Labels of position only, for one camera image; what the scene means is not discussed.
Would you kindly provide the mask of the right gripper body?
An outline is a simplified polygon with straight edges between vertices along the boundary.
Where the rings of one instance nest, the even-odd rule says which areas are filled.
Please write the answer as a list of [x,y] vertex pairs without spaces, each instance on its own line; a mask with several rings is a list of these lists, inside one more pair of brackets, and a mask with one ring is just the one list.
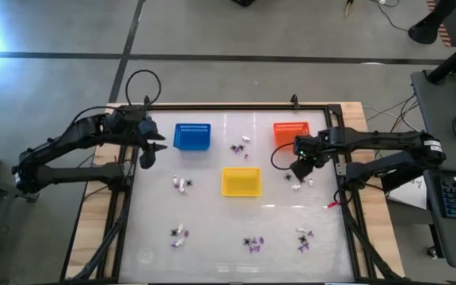
[[291,163],[291,171],[300,181],[314,168],[321,168],[325,164],[325,155],[321,153],[323,145],[311,136],[296,136],[292,150],[297,160]]

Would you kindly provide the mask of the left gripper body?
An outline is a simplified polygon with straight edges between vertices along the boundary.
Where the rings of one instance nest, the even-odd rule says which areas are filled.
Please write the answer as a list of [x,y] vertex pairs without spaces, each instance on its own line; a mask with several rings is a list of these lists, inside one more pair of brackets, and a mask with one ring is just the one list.
[[156,143],[154,140],[157,133],[157,124],[150,118],[145,118],[138,125],[137,140],[142,150],[139,163],[142,169],[149,169],[155,163]]

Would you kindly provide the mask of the yellow plastic basket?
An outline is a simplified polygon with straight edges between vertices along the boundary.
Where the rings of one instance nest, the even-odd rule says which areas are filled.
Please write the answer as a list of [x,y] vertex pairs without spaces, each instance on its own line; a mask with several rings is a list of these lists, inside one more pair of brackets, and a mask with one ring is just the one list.
[[223,196],[258,197],[261,196],[260,169],[252,167],[228,167],[222,170]]

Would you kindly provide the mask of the blue plastic basket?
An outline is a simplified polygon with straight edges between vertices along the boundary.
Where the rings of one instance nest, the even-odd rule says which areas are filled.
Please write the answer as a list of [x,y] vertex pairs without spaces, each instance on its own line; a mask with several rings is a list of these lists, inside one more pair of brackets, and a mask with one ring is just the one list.
[[207,150],[211,145],[209,123],[177,123],[173,146],[179,150]]

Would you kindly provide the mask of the orange plastic basket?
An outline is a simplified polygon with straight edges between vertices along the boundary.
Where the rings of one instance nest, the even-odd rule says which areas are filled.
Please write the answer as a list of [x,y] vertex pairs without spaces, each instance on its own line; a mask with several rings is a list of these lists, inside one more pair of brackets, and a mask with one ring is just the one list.
[[310,135],[307,122],[280,122],[273,124],[275,146],[293,145],[296,136]]

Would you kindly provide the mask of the white printed paper sheet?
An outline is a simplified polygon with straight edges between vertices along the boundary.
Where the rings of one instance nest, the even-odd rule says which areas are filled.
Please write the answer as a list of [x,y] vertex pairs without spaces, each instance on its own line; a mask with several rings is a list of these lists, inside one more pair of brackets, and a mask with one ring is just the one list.
[[427,185],[424,177],[417,177],[414,180],[401,185],[389,193],[388,198],[392,201],[407,204],[419,209],[427,209]]

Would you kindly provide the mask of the person's shoe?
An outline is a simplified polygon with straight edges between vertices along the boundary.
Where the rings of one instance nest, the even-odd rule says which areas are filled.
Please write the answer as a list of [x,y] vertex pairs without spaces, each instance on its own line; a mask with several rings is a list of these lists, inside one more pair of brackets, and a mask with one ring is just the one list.
[[408,30],[408,37],[419,44],[433,44],[441,24],[441,20],[424,18]]

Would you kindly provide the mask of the black monitor pole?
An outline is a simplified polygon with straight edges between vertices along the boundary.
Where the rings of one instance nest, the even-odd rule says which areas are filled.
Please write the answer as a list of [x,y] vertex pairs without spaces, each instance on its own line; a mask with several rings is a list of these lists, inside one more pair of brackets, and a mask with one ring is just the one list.
[[437,66],[433,71],[426,73],[426,78],[430,83],[438,83],[449,73],[456,69],[456,52]]

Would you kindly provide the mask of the red striped mat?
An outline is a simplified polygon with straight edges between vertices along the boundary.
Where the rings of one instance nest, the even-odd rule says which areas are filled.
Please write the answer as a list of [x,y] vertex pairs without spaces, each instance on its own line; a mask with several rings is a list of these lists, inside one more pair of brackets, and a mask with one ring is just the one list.
[[[426,0],[427,7],[430,10],[430,13],[433,11],[433,9],[435,8],[435,6],[438,2],[439,2],[439,0]],[[447,31],[447,28],[446,28],[446,25],[444,24],[444,22],[439,26],[438,36],[445,46],[447,46],[447,47],[452,46],[451,39],[450,39],[450,36],[448,34],[448,31]]]

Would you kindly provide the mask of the person's leg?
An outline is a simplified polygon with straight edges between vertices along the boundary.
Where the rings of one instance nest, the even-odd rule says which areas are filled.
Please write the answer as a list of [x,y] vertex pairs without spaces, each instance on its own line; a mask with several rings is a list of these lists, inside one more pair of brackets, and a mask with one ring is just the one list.
[[433,25],[441,25],[455,8],[456,0],[439,0],[433,11],[430,13],[430,22]]

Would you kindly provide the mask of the black aluminium table frame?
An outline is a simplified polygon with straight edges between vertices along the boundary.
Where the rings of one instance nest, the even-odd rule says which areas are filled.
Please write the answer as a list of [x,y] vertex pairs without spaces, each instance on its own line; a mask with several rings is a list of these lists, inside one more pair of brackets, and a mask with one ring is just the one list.
[[[363,107],[359,102],[306,102],[298,106],[276,102],[163,103],[158,104],[156,109],[173,112],[248,111],[256,113],[266,111],[298,113],[318,110],[324,112],[325,118],[330,124],[352,127],[357,131],[367,131],[368,129]],[[132,196],[132,191],[110,192],[101,189],[95,182],[89,182],[86,185],[60,280],[69,280],[82,270],[120,216],[124,206],[130,204]],[[385,194],[378,188],[364,190],[351,201],[350,211],[356,216],[357,223],[366,231],[367,237],[381,258],[398,275],[404,275],[405,270],[397,247]],[[91,275],[92,279],[98,281],[116,279],[120,270],[119,261],[122,257],[126,236],[125,229],[116,235],[100,263],[95,267]]]

